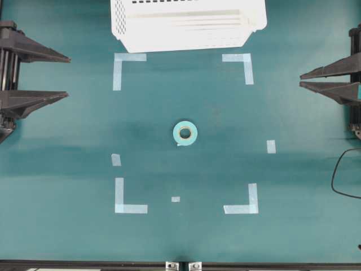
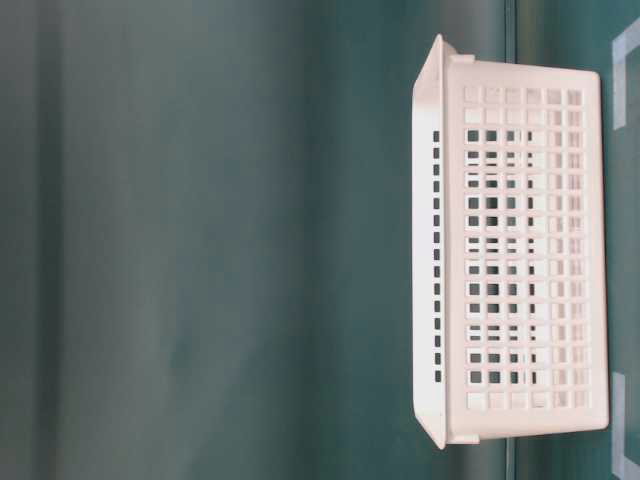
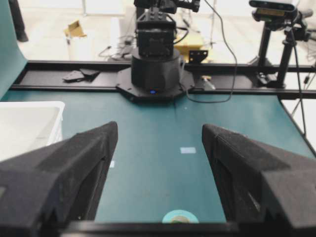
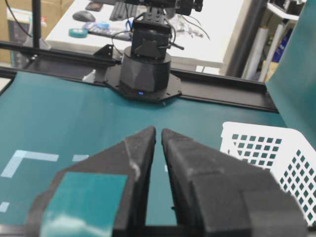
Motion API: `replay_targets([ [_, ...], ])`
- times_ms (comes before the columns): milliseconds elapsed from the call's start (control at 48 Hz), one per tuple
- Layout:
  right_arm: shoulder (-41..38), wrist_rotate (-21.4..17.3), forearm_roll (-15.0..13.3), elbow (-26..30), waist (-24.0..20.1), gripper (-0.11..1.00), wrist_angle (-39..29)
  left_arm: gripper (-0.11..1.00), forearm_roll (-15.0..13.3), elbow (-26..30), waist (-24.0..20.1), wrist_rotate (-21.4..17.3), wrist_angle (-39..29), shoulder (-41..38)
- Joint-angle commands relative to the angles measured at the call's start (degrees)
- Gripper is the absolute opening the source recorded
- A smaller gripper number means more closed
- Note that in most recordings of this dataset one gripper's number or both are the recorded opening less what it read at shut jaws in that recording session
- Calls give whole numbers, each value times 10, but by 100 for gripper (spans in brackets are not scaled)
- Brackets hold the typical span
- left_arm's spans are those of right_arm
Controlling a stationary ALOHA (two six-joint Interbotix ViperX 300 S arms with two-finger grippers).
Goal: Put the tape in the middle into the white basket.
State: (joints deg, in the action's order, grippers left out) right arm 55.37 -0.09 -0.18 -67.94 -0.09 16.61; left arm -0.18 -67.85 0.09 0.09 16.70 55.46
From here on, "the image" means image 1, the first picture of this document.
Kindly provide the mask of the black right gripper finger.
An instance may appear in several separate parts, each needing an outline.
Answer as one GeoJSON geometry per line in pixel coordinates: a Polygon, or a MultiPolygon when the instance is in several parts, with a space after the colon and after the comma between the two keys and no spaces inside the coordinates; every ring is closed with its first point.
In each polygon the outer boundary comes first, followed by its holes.
{"type": "Polygon", "coordinates": [[[351,75],[360,72],[360,53],[340,59],[332,64],[316,68],[300,75],[300,79],[351,75]]]}
{"type": "Polygon", "coordinates": [[[348,82],[307,82],[301,81],[300,87],[319,93],[335,100],[338,104],[357,105],[360,104],[360,83],[348,82]]]}

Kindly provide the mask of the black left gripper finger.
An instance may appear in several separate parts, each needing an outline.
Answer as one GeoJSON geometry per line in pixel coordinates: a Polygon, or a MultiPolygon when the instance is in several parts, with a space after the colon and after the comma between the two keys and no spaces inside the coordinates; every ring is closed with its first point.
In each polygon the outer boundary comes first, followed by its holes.
{"type": "Polygon", "coordinates": [[[33,111],[67,96],[66,91],[1,91],[1,113],[6,117],[24,119],[33,111]]]}
{"type": "Polygon", "coordinates": [[[70,63],[71,59],[28,38],[23,32],[1,29],[1,48],[18,54],[22,62],[70,63]]]}

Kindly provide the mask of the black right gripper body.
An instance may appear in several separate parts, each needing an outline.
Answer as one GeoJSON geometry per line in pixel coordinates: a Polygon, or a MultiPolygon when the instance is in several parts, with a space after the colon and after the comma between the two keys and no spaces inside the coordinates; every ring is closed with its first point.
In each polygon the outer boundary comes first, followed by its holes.
{"type": "MultiPolygon", "coordinates": [[[[356,28],[349,30],[349,37],[351,42],[350,55],[360,52],[360,24],[356,28]]],[[[350,75],[350,82],[360,82],[360,72],[350,75]]],[[[360,105],[350,106],[350,121],[349,128],[358,139],[360,139],[360,105]]]]}

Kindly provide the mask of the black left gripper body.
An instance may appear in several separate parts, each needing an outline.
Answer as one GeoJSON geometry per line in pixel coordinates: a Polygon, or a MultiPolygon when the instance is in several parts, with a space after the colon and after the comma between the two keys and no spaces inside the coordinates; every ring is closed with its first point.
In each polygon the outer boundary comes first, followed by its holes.
{"type": "MultiPolygon", "coordinates": [[[[8,37],[10,31],[17,31],[14,21],[1,20],[1,40],[8,37]]],[[[19,80],[20,60],[13,49],[1,45],[1,94],[8,90],[17,90],[19,80]]],[[[2,107],[5,102],[1,96],[1,143],[16,129],[13,117],[8,116],[2,107]]]]}

